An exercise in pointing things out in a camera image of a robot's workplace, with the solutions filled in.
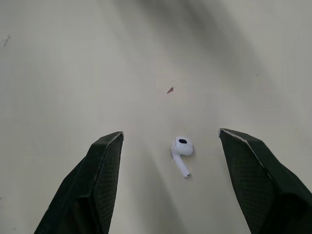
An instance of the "earbud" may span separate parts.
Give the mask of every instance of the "earbud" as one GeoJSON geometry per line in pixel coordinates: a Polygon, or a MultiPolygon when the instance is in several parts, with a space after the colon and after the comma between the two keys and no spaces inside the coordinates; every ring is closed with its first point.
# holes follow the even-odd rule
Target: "earbud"
{"type": "Polygon", "coordinates": [[[191,140],[179,136],[174,139],[170,147],[172,158],[174,159],[175,163],[178,165],[179,169],[181,170],[183,176],[188,178],[191,176],[191,173],[187,169],[186,165],[181,159],[181,155],[189,156],[193,153],[193,144],[191,140]]]}

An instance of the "brown speck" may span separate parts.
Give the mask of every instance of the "brown speck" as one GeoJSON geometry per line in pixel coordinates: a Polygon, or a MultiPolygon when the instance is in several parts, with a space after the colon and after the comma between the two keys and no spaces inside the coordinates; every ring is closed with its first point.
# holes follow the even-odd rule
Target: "brown speck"
{"type": "Polygon", "coordinates": [[[168,90],[167,94],[172,93],[174,91],[174,88],[171,87],[171,89],[168,90]]]}

